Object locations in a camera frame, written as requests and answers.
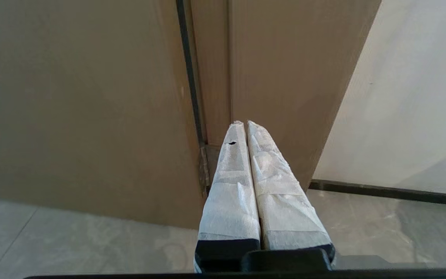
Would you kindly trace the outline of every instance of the black metal strip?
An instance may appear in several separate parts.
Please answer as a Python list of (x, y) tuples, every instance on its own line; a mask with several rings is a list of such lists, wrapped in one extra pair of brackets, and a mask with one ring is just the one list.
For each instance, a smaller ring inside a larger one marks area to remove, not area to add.
[(199, 114), (199, 104), (197, 102), (197, 92), (195, 89), (194, 70), (192, 68), (192, 58), (190, 56), (189, 34), (187, 30), (187, 20), (185, 18), (184, 0), (177, 0), (178, 23), (180, 25), (180, 35), (184, 47), (185, 65), (187, 67), (187, 78), (189, 80), (190, 98), (192, 100), (192, 111), (194, 113), (194, 122), (197, 130), (199, 143), (203, 143), (201, 119)]
[(309, 185), (309, 189), (320, 189), (323, 191), (366, 196), (382, 196), (384, 198), (398, 198), (400, 200), (411, 200), (427, 203), (442, 203), (446, 205), (446, 194), (411, 189), (388, 188), (328, 180), (313, 180)]

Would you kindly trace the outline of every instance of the white wall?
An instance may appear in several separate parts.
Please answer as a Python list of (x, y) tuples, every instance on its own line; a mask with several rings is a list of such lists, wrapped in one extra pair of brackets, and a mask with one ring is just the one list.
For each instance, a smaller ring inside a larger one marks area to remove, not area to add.
[(446, 0), (384, 0), (315, 179), (446, 193)]

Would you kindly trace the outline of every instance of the black baseboard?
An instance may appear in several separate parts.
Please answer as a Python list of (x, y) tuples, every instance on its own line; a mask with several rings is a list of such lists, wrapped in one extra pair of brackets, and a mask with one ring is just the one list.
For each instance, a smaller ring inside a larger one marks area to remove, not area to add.
[(442, 203), (446, 205), (446, 194), (411, 189), (399, 189), (379, 187), (372, 185), (361, 185), (328, 180), (312, 180), (309, 189), (320, 189), (323, 191), (341, 192), (366, 196), (382, 196), (384, 198), (398, 198), (427, 203)]

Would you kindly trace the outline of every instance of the gray marble floor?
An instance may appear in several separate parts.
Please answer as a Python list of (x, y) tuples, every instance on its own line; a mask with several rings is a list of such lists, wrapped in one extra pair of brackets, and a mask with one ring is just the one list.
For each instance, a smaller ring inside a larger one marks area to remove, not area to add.
[[(336, 268), (446, 267), (446, 205), (308, 190)], [(192, 272), (197, 231), (0, 201), (0, 279)]]

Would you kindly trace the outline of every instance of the white cloth wrapping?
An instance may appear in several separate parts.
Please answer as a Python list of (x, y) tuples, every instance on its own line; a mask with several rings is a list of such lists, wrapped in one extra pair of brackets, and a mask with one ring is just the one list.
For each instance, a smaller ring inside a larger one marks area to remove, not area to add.
[(260, 240), (260, 226), (244, 124), (235, 121), (221, 146), (198, 240), (247, 238)]
[(331, 244), (316, 211), (268, 131), (248, 122), (248, 147), (262, 246), (290, 250)]

